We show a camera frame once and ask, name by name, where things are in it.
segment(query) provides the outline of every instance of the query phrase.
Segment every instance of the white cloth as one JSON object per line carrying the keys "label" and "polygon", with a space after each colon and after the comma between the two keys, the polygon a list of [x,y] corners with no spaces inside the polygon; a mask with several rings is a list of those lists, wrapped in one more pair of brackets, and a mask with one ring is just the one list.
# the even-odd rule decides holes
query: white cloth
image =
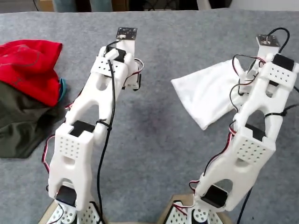
{"label": "white cloth", "polygon": [[[237,59],[235,67],[239,74],[244,72]],[[238,80],[232,60],[229,60],[173,79],[171,83],[185,109],[201,129],[205,130],[211,123],[233,109],[229,92]],[[237,91],[238,88],[235,87],[231,96],[234,104],[240,105],[246,96],[240,97]]]}

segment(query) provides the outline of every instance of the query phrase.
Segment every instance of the dark green fabric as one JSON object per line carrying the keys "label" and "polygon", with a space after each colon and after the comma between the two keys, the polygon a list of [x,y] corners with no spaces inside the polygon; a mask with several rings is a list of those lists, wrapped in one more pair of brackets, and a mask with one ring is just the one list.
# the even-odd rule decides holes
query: dark green fabric
{"label": "dark green fabric", "polygon": [[61,115],[58,106],[50,108],[0,82],[0,158],[28,158]]}

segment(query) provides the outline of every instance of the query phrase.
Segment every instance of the red hat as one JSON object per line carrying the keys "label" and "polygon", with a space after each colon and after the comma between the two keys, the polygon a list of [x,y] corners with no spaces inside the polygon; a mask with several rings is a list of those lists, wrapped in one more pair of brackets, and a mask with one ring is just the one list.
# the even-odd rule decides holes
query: red hat
{"label": "red hat", "polygon": [[61,50],[61,43],[44,40],[19,40],[0,45],[0,81],[54,106],[60,88],[54,65]]}

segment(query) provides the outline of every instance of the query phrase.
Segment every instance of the mounting plate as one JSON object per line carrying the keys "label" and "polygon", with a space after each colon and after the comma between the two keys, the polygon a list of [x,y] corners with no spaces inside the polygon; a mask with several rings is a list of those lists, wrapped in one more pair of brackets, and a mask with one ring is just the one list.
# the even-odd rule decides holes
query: mounting plate
{"label": "mounting plate", "polygon": [[257,41],[262,46],[269,46],[269,47],[280,47],[279,42],[275,35],[270,35],[267,38],[266,34],[258,34]]}
{"label": "mounting plate", "polygon": [[[56,221],[62,214],[62,209],[57,206],[51,217],[48,219],[47,224]],[[64,211],[64,215],[62,218],[56,222],[56,224],[67,224],[69,223],[70,217],[72,217],[73,213],[68,213]],[[86,210],[77,212],[77,222],[75,224],[97,224],[99,223],[100,216],[98,214],[97,209],[94,206],[94,203],[90,202]]]}
{"label": "mounting plate", "polygon": [[[177,205],[183,205],[181,201],[174,201],[175,204]],[[188,213],[188,214],[193,214],[193,217],[196,222],[196,224],[204,223],[202,221],[202,217],[206,217],[205,220],[207,221],[208,224],[223,224],[219,216],[217,215],[216,212],[213,212],[209,210],[206,214],[205,211],[199,210],[199,209],[190,209],[191,212],[187,212],[186,209],[182,209],[182,211]],[[177,210],[174,206],[171,206],[170,210],[168,211],[168,214],[164,220],[164,224],[193,224],[193,223],[188,223],[187,216],[184,215],[181,211]]]}
{"label": "mounting plate", "polygon": [[134,41],[137,36],[137,28],[119,27],[116,35],[116,39]]}

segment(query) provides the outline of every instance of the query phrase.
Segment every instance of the gray felt surface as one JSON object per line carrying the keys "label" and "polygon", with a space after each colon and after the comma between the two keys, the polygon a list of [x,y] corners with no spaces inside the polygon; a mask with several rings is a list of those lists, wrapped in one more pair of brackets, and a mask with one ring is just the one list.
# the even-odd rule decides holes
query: gray felt surface
{"label": "gray felt surface", "polygon": [[[298,62],[298,22],[296,12],[228,9],[0,14],[0,42],[26,38],[62,42],[56,71],[69,85],[66,101],[70,102],[84,86],[99,48],[114,40],[117,28],[139,29],[136,57],[146,66],[142,87],[137,92],[124,91],[118,99],[101,189],[104,212],[111,221],[154,222],[173,194],[190,193],[188,181],[198,179],[208,159],[222,150],[234,114],[202,131],[184,110],[170,80],[228,60],[235,53],[255,55],[256,34],[279,26],[291,32],[283,54]],[[277,35],[282,43],[285,34]],[[292,92],[288,104],[298,101],[298,94]],[[88,122],[96,118],[96,108],[84,116]],[[263,118],[253,120],[260,124]],[[243,224],[299,223],[298,126],[295,108],[284,120],[277,152],[260,173]],[[101,149],[93,153],[94,177]],[[35,224],[50,204],[42,153],[43,144],[27,160],[0,160],[1,224]],[[96,197],[95,182],[93,193]],[[233,220],[240,207],[229,213]]]}

